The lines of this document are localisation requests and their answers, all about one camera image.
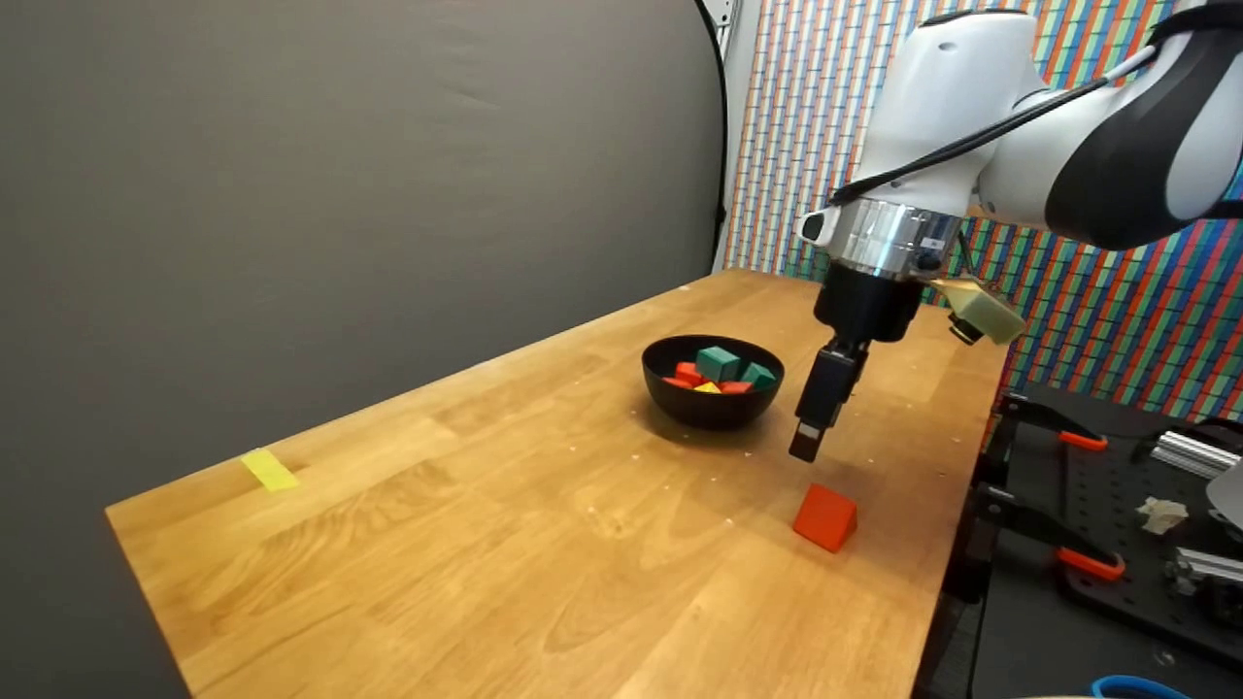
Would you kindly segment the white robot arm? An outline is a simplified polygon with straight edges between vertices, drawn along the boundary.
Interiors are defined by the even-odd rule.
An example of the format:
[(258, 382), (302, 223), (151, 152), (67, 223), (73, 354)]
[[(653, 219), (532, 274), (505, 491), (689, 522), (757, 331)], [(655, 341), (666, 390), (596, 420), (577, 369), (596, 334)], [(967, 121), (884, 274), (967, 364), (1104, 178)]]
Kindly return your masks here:
[(790, 452), (814, 459), (878, 341), (896, 341), (967, 219), (1143, 249), (1230, 219), (1243, 152), (1243, 0), (1182, 0), (1101, 77), (1047, 90), (1032, 21), (947, 13), (884, 69), (856, 178), (800, 223), (826, 274)]

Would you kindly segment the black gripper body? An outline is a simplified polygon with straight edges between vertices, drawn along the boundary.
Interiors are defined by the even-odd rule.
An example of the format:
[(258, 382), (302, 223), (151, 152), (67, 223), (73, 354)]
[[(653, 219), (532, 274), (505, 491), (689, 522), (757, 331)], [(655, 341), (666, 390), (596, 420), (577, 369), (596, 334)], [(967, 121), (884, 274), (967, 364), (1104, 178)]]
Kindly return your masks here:
[(831, 265), (813, 315), (848, 341), (902, 341), (918, 309), (918, 281), (882, 281)]

